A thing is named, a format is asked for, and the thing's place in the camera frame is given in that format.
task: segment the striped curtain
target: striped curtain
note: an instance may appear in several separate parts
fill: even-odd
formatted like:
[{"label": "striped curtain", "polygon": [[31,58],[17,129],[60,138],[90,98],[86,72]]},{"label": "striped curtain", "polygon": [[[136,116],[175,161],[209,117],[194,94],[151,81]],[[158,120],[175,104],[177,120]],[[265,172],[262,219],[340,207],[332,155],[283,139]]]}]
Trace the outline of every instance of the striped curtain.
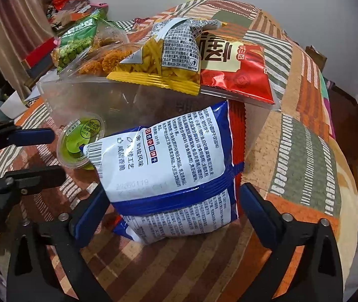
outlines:
[{"label": "striped curtain", "polygon": [[54,36],[46,17],[51,0],[0,0],[0,70],[21,98],[30,77],[21,63]]}]

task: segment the red package with chinese characters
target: red package with chinese characters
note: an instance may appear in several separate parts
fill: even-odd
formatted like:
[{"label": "red package with chinese characters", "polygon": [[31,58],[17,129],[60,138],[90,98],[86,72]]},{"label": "red package with chinese characters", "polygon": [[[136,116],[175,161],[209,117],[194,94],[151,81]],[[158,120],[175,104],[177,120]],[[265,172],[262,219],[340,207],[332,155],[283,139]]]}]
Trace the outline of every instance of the red package with chinese characters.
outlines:
[{"label": "red package with chinese characters", "polygon": [[205,32],[198,47],[200,84],[274,104],[264,61],[264,48],[246,41],[228,41]]}]

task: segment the orange fried snack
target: orange fried snack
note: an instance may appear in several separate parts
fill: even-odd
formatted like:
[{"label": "orange fried snack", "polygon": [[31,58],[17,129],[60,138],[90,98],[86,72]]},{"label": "orange fried snack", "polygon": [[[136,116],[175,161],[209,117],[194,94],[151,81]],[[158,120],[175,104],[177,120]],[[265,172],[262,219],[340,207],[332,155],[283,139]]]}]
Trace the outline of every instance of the orange fried snack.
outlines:
[{"label": "orange fried snack", "polygon": [[128,57],[133,52],[129,51],[121,51],[121,50],[112,50],[108,53],[102,61],[102,69],[106,73],[110,73],[116,67],[116,65]]},{"label": "orange fried snack", "polygon": [[96,60],[89,60],[78,70],[80,75],[95,75],[102,76],[103,69],[102,64]]}]

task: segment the plastic lid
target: plastic lid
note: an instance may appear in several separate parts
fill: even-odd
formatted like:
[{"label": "plastic lid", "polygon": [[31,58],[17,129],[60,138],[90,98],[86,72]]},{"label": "plastic lid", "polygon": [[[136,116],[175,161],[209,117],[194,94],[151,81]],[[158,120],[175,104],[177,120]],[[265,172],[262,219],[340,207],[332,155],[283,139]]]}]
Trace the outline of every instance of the plastic lid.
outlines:
[{"label": "plastic lid", "polygon": [[67,168],[88,168],[90,161],[79,146],[96,142],[105,135],[105,123],[96,114],[84,113],[65,126],[57,142],[57,159]]}]

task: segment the bolt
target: bolt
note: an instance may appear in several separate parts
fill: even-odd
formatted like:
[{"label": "bolt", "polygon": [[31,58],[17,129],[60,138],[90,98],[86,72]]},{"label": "bolt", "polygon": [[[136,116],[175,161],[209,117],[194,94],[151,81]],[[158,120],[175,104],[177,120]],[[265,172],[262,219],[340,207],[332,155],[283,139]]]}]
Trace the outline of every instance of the bolt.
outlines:
[{"label": "bolt", "polygon": [[12,184],[14,183],[14,178],[12,178],[12,177],[7,177],[7,178],[5,179],[5,183],[6,183],[6,185],[12,185]]},{"label": "bolt", "polygon": [[69,214],[67,212],[63,212],[59,214],[58,219],[60,221],[66,221],[67,219],[69,219]]},{"label": "bolt", "polygon": [[325,218],[321,218],[320,222],[323,226],[326,226],[326,227],[330,225],[330,222]]},{"label": "bolt", "polygon": [[294,217],[290,214],[290,213],[283,213],[282,214],[282,219],[287,221],[287,222],[290,222],[294,219]]}]

